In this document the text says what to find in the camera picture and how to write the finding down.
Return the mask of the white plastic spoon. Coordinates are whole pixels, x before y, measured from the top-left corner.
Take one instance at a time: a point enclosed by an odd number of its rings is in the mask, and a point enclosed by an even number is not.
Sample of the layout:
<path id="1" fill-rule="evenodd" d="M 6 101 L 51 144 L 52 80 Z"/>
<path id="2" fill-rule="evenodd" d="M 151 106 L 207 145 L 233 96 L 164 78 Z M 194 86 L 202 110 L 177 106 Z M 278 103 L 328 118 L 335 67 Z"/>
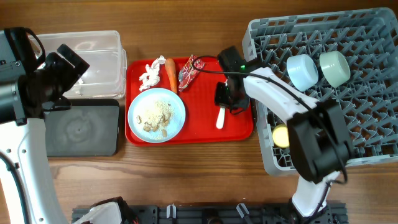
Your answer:
<path id="1" fill-rule="evenodd" d="M 217 120 L 216 120 L 216 128 L 217 129 L 222 129 L 224 126 L 225 111 L 226 111 L 226 108 L 221 106 L 219 113 L 218 113 Z"/>

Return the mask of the yellow cup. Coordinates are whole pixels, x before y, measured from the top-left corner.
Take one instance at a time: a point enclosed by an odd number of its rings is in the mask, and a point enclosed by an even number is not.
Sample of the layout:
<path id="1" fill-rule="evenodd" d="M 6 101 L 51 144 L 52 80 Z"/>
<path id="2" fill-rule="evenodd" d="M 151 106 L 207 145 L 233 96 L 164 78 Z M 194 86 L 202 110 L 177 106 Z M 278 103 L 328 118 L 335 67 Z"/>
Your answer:
<path id="1" fill-rule="evenodd" d="M 280 124 L 276 126 L 272 131 L 272 140 L 277 147 L 288 148 L 289 143 L 289 133 L 288 128 L 285 124 Z"/>

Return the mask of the light blue bowl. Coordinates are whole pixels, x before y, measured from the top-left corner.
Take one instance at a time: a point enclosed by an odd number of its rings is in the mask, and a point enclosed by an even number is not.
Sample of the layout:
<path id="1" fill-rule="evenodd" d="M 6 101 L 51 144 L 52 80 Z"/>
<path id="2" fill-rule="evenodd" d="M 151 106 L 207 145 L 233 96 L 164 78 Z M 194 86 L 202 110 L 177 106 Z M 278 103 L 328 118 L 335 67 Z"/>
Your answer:
<path id="1" fill-rule="evenodd" d="M 305 91 L 318 82 L 318 69 L 313 59 L 306 54 L 289 57 L 287 73 L 299 91 Z"/>

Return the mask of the green bowl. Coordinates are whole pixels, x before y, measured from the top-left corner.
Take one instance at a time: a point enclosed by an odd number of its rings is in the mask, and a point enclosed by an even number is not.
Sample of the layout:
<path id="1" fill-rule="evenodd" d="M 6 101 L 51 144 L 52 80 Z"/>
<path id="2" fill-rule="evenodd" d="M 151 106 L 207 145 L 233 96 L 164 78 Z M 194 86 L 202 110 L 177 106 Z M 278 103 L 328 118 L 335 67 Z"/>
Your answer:
<path id="1" fill-rule="evenodd" d="M 327 82 L 337 88 L 347 82 L 351 71 L 344 55 L 339 51 L 331 51 L 320 55 L 320 67 Z"/>

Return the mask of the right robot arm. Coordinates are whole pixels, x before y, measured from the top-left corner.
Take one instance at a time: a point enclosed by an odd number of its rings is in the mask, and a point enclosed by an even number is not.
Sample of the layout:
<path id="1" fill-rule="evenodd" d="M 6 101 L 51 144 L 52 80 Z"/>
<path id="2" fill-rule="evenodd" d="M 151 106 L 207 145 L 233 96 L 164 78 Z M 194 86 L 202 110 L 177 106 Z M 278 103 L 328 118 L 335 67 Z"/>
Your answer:
<path id="1" fill-rule="evenodd" d="M 338 183 L 340 174 L 347 174 L 346 163 L 354 156 L 340 105 L 295 90 L 261 61 L 243 60 L 234 46 L 216 59 L 227 82 L 216 87 L 215 105 L 239 114 L 254 99 L 287 125 L 291 160 L 300 175 L 291 204 L 298 220 L 314 220 L 326 206 L 330 187 Z"/>

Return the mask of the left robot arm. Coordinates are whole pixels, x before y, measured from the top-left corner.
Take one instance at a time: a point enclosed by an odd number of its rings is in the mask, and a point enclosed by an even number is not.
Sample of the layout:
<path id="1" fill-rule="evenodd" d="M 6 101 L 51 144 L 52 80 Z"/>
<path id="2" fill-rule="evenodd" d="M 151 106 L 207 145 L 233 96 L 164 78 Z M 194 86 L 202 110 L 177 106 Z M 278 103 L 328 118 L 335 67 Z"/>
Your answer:
<path id="1" fill-rule="evenodd" d="M 66 223 L 45 145 L 44 114 L 68 110 L 64 93 L 87 71 L 67 45 L 36 55 L 25 27 L 1 31 L 1 187 L 12 223 Z"/>

